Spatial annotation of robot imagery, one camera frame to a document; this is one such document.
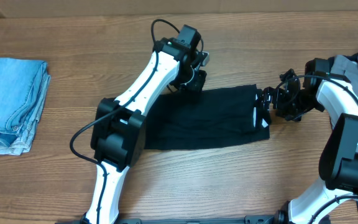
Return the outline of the black shorts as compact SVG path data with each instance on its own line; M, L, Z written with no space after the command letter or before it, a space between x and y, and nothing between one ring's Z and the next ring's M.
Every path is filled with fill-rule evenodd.
M269 139L270 117L257 106L261 93L242 85L160 95L147 115L145 148L213 149Z

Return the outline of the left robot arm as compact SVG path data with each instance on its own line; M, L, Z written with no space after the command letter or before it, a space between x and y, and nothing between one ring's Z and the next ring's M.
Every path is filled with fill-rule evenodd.
M115 99L100 101L92 128L91 148L96 184L89 210L80 223L115 223L119 199L130 167L145 146L146 116L163 89L172 85L190 93L201 92L209 54L198 50L200 33L184 25L178 35L155 40L151 58L135 82Z

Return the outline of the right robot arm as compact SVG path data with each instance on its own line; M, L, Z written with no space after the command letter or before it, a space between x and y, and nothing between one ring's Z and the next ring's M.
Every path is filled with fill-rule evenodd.
M315 58L306 63L304 75L281 74L280 84L265 88L256 105L263 126L271 123L264 118L270 108L286 121L300 121L316 109L328 112L333 130L319 159L319 178L274 215L246 217L246 223L319 223L343 202L358 199L358 97L345 75Z

